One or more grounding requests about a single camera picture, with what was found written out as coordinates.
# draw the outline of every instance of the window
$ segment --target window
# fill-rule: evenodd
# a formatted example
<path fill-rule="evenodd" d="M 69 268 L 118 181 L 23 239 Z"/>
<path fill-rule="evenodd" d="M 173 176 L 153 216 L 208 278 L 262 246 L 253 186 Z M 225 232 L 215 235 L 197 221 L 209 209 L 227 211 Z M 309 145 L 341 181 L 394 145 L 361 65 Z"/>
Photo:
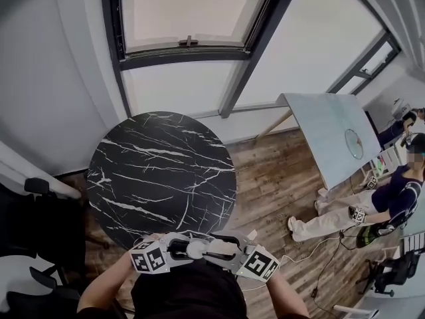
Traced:
<path fill-rule="evenodd" d="M 385 62 L 386 58 L 391 52 L 392 47 L 388 42 L 386 42 L 366 63 L 366 65 L 362 67 L 361 72 L 372 74 L 379 67 L 379 65 Z"/>
<path fill-rule="evenodd" d="M 265 0 L 122 0 L 126 53 L 184 47 L 245 49 Z"/>
<path fill-rule="evenodd" d="M 367 0 L 102 0 L 102 6 L 128 116 L 167 109 L 227 118 L 281 107 L 281 93 L 356 95 L 400 52 Z"/>
<path fill-rule="evenodd" d="M 360 86 L 366 79 L 354 76 L 348 81 L 338 92 L 337 94 L 350 94 L 356 88 Z"/>

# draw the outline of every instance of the window frame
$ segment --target window frame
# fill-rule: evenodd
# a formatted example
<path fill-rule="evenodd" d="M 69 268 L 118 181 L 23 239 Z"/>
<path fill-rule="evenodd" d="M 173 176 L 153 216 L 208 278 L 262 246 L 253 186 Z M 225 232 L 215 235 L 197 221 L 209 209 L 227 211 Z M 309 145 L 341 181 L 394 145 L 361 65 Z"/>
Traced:
<path fill-rule="evenodd" d="M 265 0 L 263 2 L 263 6 L 254 22 L 255 27 L 252 27 L 248 36 L 249 41 L 246 42 L 246 49 L 199 46 L 126 54 L 121 0 L 102 0 L 106 38 L 108 40 L 112 68 L 127 116 L 131 117 L 131 111 L 121 71 L 177 62 L 233 60 L 242 63 L 234 82 L 239 83 L 239 77 L 243 76 L 243 81 L 246 84 L 290 2 L 291 0 Z M 221 116 L 226 118 L 229 114 L 225 112 Z"/>
<path fill-rule="evenodd" d="M 192 47 L 158 48 L 127 53 L 122 0 L 110 0 L 110 5 L 104 6 L 104 8 L 109 8 L 112 13 L 112 29 L 121 70 L 187 61 L 248 60 L 258 39 L 264 32 L 264 25 L 270 13 L 273 13 L 274 7 L 275 0 L 264 0 L 243 47 L 194 45 Z"/>
<path fill-rule="evenodd" d="M 291 2 L 292 0 L 265 0 L 247 38 L 245 47 L 243 48 L 204 45 L 198 47 L 155 49 L 126 54 L 121 0 L 102 0 L 106 37 L 110 50 L 112 68 L 127 116 L 131 117 L 132 115 L 121 75 L 122 71 L 160 64 L 208 60 L 240 61 L 240 65 L 232 77 L 217 112 L 214 114 L 209 113 L 207 116 L 220 115 L 222 118 L 227 118 L 235 112 L 284 107 L 285 105 L 282 103 L 241 107 L 235 105 Z M 353 76 L 359 76 L 364 78 L 365 81 L 351 92 L 351 94 L 357 95 L 376 78 L 376 76 L 382 72 L 401 51 L 397 40 L 391 34 L 379 14 L 373 9 L 372 5 L 367 0 L 360 0 L 360 2 L 382 25 L 384 29 L 383 35 L 337 79 L 326 93 L 337 93 Z M 380 64 L 372 74 L 362 72 L 361 69 L 364 65 L 375 55 L 385 42 L 388 42 L 392 47 L 392 51 L 388 54 L 386 60 Z"/>

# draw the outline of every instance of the black shirt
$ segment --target black shirt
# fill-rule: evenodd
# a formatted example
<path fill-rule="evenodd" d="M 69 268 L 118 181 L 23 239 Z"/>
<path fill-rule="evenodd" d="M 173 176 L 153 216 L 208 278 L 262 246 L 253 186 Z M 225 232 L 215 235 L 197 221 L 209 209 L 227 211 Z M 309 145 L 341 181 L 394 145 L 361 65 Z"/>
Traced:
<path fill-rule="evenodd" d="M 416 182 L 422 186 L 421 181 L 403 176 L 403 173 L 407 170 L 407 165 L 397 167 L 391 177 L 390 183 L 379 187 L 372 194 L 372 203 L 376 210 L 379 213 L 384 213 L 389 209 L 391 219 L 410 209 L 419 196 L 413 190 L 405 188 L 406 184 L 410 182 Z"/>
<path fill-rule="evenodd" d="M 196 261 L 170 273 L 142 274 L 131 291 L 135 319 L 245 319 L 246 304 L 234 275 Z M 109 319 L 111 313 L 85 308 L 78 319 Z M 289 315 L 282 319 L 306 319 Z"/>

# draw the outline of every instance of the seated person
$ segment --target seated person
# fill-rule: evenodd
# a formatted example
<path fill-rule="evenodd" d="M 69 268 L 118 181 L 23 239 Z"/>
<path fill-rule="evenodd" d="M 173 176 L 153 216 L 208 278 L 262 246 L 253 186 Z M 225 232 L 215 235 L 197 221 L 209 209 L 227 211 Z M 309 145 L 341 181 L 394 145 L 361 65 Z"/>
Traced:
<path fill-rule="evenodd" d="M 425 119 L 425 108 L 411 109 L 401 120 L 395 121 L 388 129 L 385 129 L 378 135 L 379 145 L 383 148 L 385 144 L 401 137 L 403 132 L 409 135 L 409 127 L 413 126 L 416 119 Z"/>
<path fill-rule="evenodd" d="M 412 183 L 422 187 L 425 171 L 425 134 L 418 134 L 407 153 L 408 163 L 397 168 L 389 183 L 375 190 L 336 199 L 330 203 L 315 202 L 318 217 L 304 223 L 295 217 L 288 219 L 288 228 L 295 241 L 321 237 L 357 224 L 349 214 L 349 207 L 361 208 L 366 216 L 360 225 L 382 223 L 409 212 L 419 194 Z"/>

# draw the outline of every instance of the office chair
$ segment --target office chair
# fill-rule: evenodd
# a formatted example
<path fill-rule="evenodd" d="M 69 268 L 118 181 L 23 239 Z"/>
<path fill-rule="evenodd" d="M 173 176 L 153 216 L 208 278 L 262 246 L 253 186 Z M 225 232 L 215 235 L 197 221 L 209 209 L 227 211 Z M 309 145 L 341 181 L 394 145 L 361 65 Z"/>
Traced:
<path fill-rule="evenodd" d="M 9 311 L 3 315 L 4 318 L 12 319 L 74 319 L 80 293 L 77 290 L 67 286 L 57 285 L 55 278 L 51 274 L 55 271 L 54 267 L 41 272 L 30 267 L 31 276 L 52 292 L 42 296 L 22 294 L 18 292 L 8 292 L 6 295 Z M 117 307 L 115 301 L 110 308 L 108 318 L 127 319 L 125 313 Z"/>
<path fill-rule="evenodd" d="M 412 278 L 416 273 L 418 266 L 420 253 L 422 251 L 410 251 L 398 259 L 385 259 L 381 263 L 371 262 L 366 260 L 369 264 L 369 275 L 356 282 L 367 281 L 365 288 L 359 294 L 366 293 L 369 289 L 372 289 L 372 285 L 375 286 L 375 293 L 387 294 L 391 297 L 394 296 L 394 291 L 386 292 L 385 288 L 390 284 L 403 285 L 408 278 Z M 384 272 L 386 267 L 391 268 L 390 271 Z"/>
<path fill-rule="evenodd" d="M 0 184 L 0 257 L 38 255 L 85 278 L 84 208 L 73 199 L 59 199 L 42 179 L 27 179 L 24 189 L 39 196 L 22 196 Z"/>

